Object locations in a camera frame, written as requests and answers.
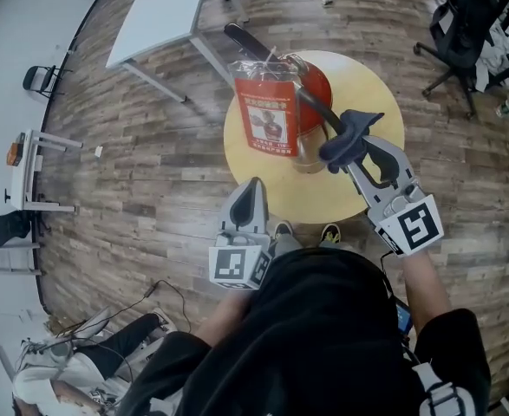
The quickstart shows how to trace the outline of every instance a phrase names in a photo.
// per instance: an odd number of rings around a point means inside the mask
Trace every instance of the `black pants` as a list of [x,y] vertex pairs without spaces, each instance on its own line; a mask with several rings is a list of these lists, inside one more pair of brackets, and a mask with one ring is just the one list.
[[107,379],[115,374],[123,359],[137,349],[159,326],[158,315],[149,313],[129,323],[124,329],[98,345],[79,348],[77,353],[85,354],[96,365],[103,378]]

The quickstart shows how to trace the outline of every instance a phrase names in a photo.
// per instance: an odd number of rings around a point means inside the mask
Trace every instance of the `cable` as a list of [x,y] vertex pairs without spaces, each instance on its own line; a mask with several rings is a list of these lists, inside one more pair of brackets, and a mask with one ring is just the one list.
[[418,356],[416,356],[416,354],[410,349],[410,347],[408,345],[405,345],[403,342],[401,344],[402,344],[402,348],[404,349],[404,352],[407,354],[407,356],[410,358],[410,360],[414,364],[420,365],[421,364],[420,359],[418,359]]
[[78,327],[79,325],[82,325],[85,322],[86,322],[86,320],[82,320],[82,321],[80,321],[78,323],[74,323],[73,325],[69,325],[68,327],[62,328],[60,331],[58,331],[58,333],[57,333],[57,335],[55,335],[55,337],[59,337],[61,333],[65,333],[66,331],[69,331],[72,328],[76,328],[76,327]]
[[102,322],[105,322],[105,321],[109,321],[110,319],[113,319],[114,317],[116,317],[117,315],[119,315],[120,313],[122,313],[123,311],[127,311],[128,309],[131,309],[132,307],[134,307],[135,305],[138,305],[139,303],[141,303],[142,301],[144,301],[145,299],[147,298],[147,295],[144,295],[139,301],[133,303],[132,305],[129,305],[128,307],[124,308],[124,309],[120,309],[117,313],[115,313],[114,315],[111,315],[109,317],[106,317],[106,319],[102,319],[101,321],[99,322],[94,322],[94,323],[91,323],[90,325],[88,325],[87,327],[85,328],[77,328],[76,330],[73,330],[73,333],[75,331],[77,332],[80,332],[80,331],[84,331],[85,329],[87,328],[90,328],[90,327],[93,327],[94,325],[98,325]]
[[175,292],[181,296],[181,299],[183,301],[183,308],[181,310],[181,312],[183,313],[183,317],[185,317],[186,319],[186,323],[188,324],[188,333],[190,333],[191,331],[193,331],[193,325],[191,324],[191,321],[189,320],[188,316],[186,315],[186,312],[185,312],[185,304],[186,304],[186,299],[185,297],[183,296],[183,294],[178,290],[176,289],[172,284],[170,284],[168,281],[164,280],[164,279],[160,279],[158,282],[156,282],[154,285],[158,285],[158,283],[160,282],[163,282],[165,283],[168,287],[171,287],[175,290]]
[[21,369],[21,365],[23,364],[23,359],[25,358],[25,356],[29,352],[30,345],[31,345],[30,342],[27,341],[27,345],[25,346],[25,348],[23,349],[23,351],[21,352],[21,354],[19,355],[19,357],[15,361],[14,366],[15,366],[16,373],[19,373],[19,370]]
[[390,254],[393,254],[393,251],[391,250],[389,253],[385,253],[383,256],[380,257],[379,261],[381,262],[382,264],[382,272],[385,276],[387,276],[387,273],[385,272],[385,268],[383,267],[383,259],[387,256],[389,256]]
[[185,317],[186,319],[186,323],[188,324],[188,333],[190,333],[191,331],[193,331],[193,326],[191,324],[191,321],[189,320],[188,316],[186,315],[186,312],[185,312],[185,304],[186,304],[186,299],[185,297],[183,296],[183,294],[178,290],[176,289],[172,284],[170,284],[168,281],[164,280],[164,279],[160,279],[159,281],[156,281],[155,283],[153,283],[150,288],[147,290],[147,292],[144,294],[144,296],[137,302],[133,303],[132,305],[129,305],[128,307],[124,308],[124,309],[120,309],[117,313],[115,313],[114,315],[111,315],[109,317],[106,317],[105,319],[102,319],[101,321],[99,322],[95,322],[95,323],[91,323],[90,325],[88,325],[87,327],[85,328],[81,328],[81,329],[78,329],[78,331],[84,331],[85,329],[87,328],[90,328],[90,327],[93,327],[94,325],[98,325],[102,322],[105,322],[105,321],[109,321],[110,319],[113,319],[114,317],[116,317],[118,314],[122,313],[123,311],[127,311],[128,309],[131,309],[132,307],[138,305],[139,303],[141,303],[142,301],[144,301],[145,299],[147,299],[148,297],[150,297],[152,295],[152,293],[156,290],[156,288],[158,287],[158,285],[160,284],[160,282],[163,282],[165,283],[167,286],[171,287],[172,289],[175,290],[175,292],[181,296],[181,300],[182,300],[182,313],[183,313],[183,317]]

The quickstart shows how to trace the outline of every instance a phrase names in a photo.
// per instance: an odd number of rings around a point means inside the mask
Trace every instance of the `fire extinguisher handle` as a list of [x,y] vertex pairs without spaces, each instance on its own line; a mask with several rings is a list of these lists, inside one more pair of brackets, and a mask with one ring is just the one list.
[[252,60],[261,62],[281,62],[281,60],[273,55],[271,51],[267,49],[265,45],[263,45],[255,36],[242,29],[236,23],[228,23],[223,28],[223,31],[238,46],[240,46]]
[[301,85],[295,83],[295,89],[297,91],[297,97],[314,108],[318,114],[320,114],[325,121],[327,121],[331,127],[335,130],[337,135],[341,135],[345,132],[345,126],[336,114],[331,111],[331,108],[324,105],[320,100],[318,100],[314,95],[312,95],[306,88]]

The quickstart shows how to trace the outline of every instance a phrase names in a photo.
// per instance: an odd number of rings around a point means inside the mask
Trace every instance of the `person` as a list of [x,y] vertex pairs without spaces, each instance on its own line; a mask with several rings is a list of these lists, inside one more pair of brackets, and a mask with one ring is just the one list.
[[476,317],[452,308],[426,251],[401,259],[417,334],[409,355],[386,277],[342,249],[336,224],[317,248],[285,222],[274,238],[260,289],[229,290],[193,335],[171,333],[117,416],[167,402],[164,413],[179,416],[419,414],[427,393],[412,366],[430,361],[486,414],[491,375]]
[[31,354],[13,379],[16,416],[40,416],[53,402],[65,402],[104,413],[126,391],[120,381],[110,382],[127,358],[149,336],[161,337],[176,328],[161,309],[141,316],[99,344],[78,348],[65,365],[46,354]]

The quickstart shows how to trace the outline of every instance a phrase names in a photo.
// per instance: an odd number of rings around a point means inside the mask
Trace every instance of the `white table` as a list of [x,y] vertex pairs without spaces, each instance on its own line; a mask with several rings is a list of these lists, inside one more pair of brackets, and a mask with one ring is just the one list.
[[56,202],[33,202],[32,185],[35,171],[42,168],[42,156],[36,155],[39,146],[65,152],[66,146],[81,149],[82,142],[63,139],[30,129],[25,133],[23,156],[11,174],[11,205],[18,210],[74,212],[74,206],[60,206]]
[[[231,0],[240,20],[248,16],[240,0]],[[188,39],[221,76],[233,86],[233,79],[218,52],[197,29],[200,7],[204,0],[134,0],[119,34],[115,39],[106,68],[122,66],[176,101],[185,101],[186,94],[147,69],[134,58],[152,49]]]

